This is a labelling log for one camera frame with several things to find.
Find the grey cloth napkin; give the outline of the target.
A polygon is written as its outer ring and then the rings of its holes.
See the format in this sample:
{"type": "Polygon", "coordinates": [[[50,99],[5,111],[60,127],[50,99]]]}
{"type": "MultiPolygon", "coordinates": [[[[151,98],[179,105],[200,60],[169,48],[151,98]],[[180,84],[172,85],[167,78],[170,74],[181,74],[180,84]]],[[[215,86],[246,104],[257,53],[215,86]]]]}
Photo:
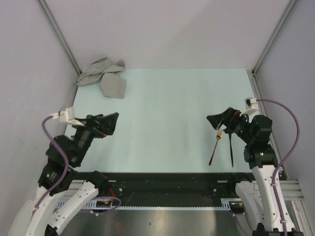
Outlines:
{"type": "Polygon", "coordinates": [[[105,97],[124,99],[127,81],[120,76],[124,70],[123,60],[113,63],[109,57],[104,57],[87,66],[80,74],[76,84],[81,87],[99,82],[105,97]]]}

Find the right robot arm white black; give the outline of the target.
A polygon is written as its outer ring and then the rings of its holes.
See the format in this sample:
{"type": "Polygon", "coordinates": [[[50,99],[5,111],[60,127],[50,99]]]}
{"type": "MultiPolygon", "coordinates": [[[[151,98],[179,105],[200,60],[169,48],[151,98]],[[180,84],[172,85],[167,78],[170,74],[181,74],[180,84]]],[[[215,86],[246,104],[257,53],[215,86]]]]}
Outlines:
{"type": "Polygon", "coordinates": [[[232,197],[239,197],[251,224],[256,225],[254,236],[301,236],[288,214],[279,180],[279,165],[270,145],[272,120],[264,115],[249,116],[253,109],[241,112],[228,108],[221,114],[208,115],[215,130],[225,126],[226,134],[236,134],[245,142],[244,160],[256,183],[234,180],[227,185],[232,197]]]}

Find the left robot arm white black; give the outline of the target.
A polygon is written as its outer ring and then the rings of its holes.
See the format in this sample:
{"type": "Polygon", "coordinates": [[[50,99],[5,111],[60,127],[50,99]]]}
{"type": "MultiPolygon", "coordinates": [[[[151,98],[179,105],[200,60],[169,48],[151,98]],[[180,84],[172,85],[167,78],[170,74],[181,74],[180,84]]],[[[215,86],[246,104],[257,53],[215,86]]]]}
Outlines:
{"type": "Polygon", "coordinates": [[[56,208],[63,199],[94,139],[103,139],[114,134],[119,114],[88,115],[76,118],[71,108],[49,115],[42,122],[42,129],[49,139],[46,151],[48,162],[38,180],[34,205],[27,223],[25,236],[59,236],[81,209],[91,200],[99,199],[110,207],[103,211],[91,210],[95,216],[111,212],[122,201],[117,198],[111,182],[104,174],[94,171],[65,204],[56,208]],[[75,128],[72,138],[65,135],[52,137],[46,129],[46,122],[58,118],[75,128]]]}

